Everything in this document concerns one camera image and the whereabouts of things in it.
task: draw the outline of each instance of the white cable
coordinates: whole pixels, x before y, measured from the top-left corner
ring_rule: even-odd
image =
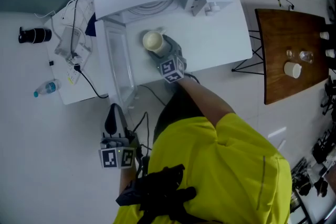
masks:
[[[55,12],[54,10],[52,10],[51,12],[49,12],[48,14],[46,14],[45,16],[42,16],[42,17],[37,16],[36,13],[34,13],[34,15],[35,15],[37,18],[42,19],[42,18],[44,18],[44,17],[47,17],[50,13],[54,13],[54,15],[56,14],[56,12]]]
[[[64,18],[64,14],[65,14],[65,12],[67,12],[67,9],[68,9],[69,4],[72,3],[72,2],[74,2],[74,0],[70,0],[70,1],[67,3],[67,5],[65,6],[65,9],[64,9],[64,11],[63,11],[63,13],[62,13],[62,16],[61,16],[61,21],[62,21],[63,18]]]
[[[83,10],[80,8],[80,6],[77,6],[77,8],[79,8],[79,10],[82,12],[82,14],[83,14],[83,18],[84,18],[84,20],[85,20],[85,22],[86,22],[86,25],[88,26],[88,25],[89,25],[89,22],[88,22],[88,20],[86,20]],[[93,51],[93,42],[92,42],[92,37],[91,37],[91,36],[89,36],[89,37],[90,37],[90,39],[91,39],[91,53],[92,53],[92,51]]]
[[[56,31],[54,29],[54,20],[51,18],[50,21],[51,21],[51,29],[52,29],[52,31],[54,32],[54,34],[58,38],[58,40],[61,41],[62,40],[61,37],[56,33]]]

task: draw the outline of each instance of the white cup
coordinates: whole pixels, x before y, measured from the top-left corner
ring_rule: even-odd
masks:
[[[302,66],[294,62],[286,62],[283,68],[286,75],[297,79],[301,74]]]
[[[163,39],[163,34],[166,30],[162,31],[149,31],[142,38],[142,44],[147,49],[156,54],[161,52],[166,45],[165,40]]]
[[[328,32],[321,32],[321,33],[320,33],[320,37],[321,37],[322,39],[329,40],[329,33],[328,33]]]

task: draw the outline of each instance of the water bottle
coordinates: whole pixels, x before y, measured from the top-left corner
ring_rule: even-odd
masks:
[[[47,81],[36,89],[36,91],[34,92],[34,97],[53,93],[59,88],[61,88],[61,82],[58,79]]]

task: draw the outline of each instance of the glass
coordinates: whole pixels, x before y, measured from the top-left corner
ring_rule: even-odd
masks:
[[[311,51],[302,51],[300,52],[300,59],[308,63],[313,63],[314,55]]]
[[[292,51],[292,50],[287,50],[286,54],[287,54],[288,59],[294,59],[294,57],[295,57],[294,51]]]

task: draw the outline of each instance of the white floor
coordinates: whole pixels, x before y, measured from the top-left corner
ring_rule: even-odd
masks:
[[[331,0],[289,1],[294,4],[295,11],[322,16],[326,19],[326,23],[330,23],[328,3]],[[281,0],[283,7],[279,7],[277,0],[241,0],[241,3],[250,30],[258,30],[255,8],[288,9],[289,6],[285,0]],[[251,40],[251,43],[255,48],[260,46],[259,41],[255,39]],[[269,140],[275,147],[278,147],[281,141],[286,139],[281,153],[289,161],[290,166],[294,167],[299,159],[309,155],[317,137],[323,133],[331,121],[330,113],[323,116],[320,108],[324,95],[324,82],[279,102],[264,105],[264,77],[256,74],[232,73],[232,67],[237,64],[218,66],[193,74],[198,77],[202,85],[227,101],[242,119],[263,136],[268,137],[269,134],[282,130]],[[169,100],[170,95],[166,92],[163,81],[149,83],[147,86],[165,102]],[[153,130],[162,109],[163,105],[148,89],[139,87],[139,99],[136,100],[135,108],[130,112],[129,122],[137,124],[144,111],[148,111],[150,147]],[[141,142],[146,144],[145,122],[139,127],[138,135]],[[324,201],[333,202],[332,199],[334,197],[326,197]]]

